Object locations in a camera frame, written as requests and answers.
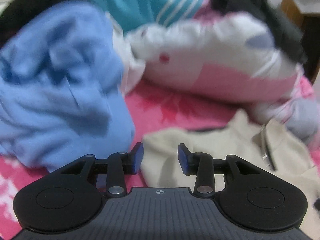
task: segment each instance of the white stripe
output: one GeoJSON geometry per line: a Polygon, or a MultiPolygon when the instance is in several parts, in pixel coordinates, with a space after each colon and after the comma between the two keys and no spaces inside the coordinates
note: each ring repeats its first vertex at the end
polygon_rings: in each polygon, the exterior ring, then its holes
{"type": "Polygon", "coordinates": [[[159,23],[162,15],[167,11],[167,9],[173,4],[174,0],[168,0],[165,5],[162,7],[162,9],[160,10],[160,12],[157,15],[156,18],[156,23],[159,23]]]}
{"type": "Polygon", "coordinates": [[[190,6],[188,7],[188,9],[184,12],[184,14],[182,14],[182,16],[179,18],[179,20],[183,20],[185,19],[188,14],[193,10],[193,8],[196,6],[197,2],[199,0],[193,0],[193,2],[190,4],[190,6]]]}
{"type": "Polygon", "coordinates": [[[172,20],[173,17],[177,15],[177,13],[181,10],[182,6],[186,3],[187,0],[181,0],[180,3],[176,6],[174,11],[169,14],[167,19],[164,21],[163,25],[167,26],[167,24],[172,20]]]}

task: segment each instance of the circular black cover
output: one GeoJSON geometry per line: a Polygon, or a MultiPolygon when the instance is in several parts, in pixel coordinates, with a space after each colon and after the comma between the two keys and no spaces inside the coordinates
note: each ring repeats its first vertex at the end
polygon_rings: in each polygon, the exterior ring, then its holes
{"type": "Polygon", "coordinates": [[[271,174],[240,175],[221,192],[219,201],[231,220],[256,231],[298,227],[308,207],[297,187],[271,174]]]}
{"type": "Polygon", "coordinates": [[[44,177],[20,190],[13,208],[23,228],[63,232],[90,220],[100,210],[101,195],[76,175],[44,177]]]}

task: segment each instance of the pile of clothes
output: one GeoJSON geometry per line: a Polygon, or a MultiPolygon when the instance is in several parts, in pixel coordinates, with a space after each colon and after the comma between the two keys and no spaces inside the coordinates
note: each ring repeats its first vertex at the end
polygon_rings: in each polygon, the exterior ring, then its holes
{"type": "Polygon", "coordinates": [[[13,0],[0,15],[0,152],[53,171],[127,150],[123,96],[143,75],[274,118],[315,150],[301,38],[267,0],[13,0]]]}

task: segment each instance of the metal screw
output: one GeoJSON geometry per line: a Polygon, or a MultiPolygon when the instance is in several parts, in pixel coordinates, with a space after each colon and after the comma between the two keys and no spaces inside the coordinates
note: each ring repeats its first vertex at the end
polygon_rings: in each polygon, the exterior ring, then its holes
{"type": "Polygon", "coordinates": [[[197,188],[197,191],[202,194],[209,194],[213,191],[213,189],[209,186],[200,186],[197,188]]]}
{"type": "Polygon", "coordinates": [[[109,193],[113,195],[119,195],[124,192],[124,188],[120,186],[113,186],[109,188],[109,193]]]}

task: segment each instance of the crumpled blue fabric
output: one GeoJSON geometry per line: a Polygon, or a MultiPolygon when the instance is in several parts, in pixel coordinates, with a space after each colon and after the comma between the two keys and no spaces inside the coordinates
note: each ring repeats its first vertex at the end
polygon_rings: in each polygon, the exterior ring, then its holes
{"type": "Polygon", "coordinates": [[[122,72],[101,10],[73,0],[44,11],[0,50],[0,153],[51,172],[127,151],[134,125],[122,72]]]}

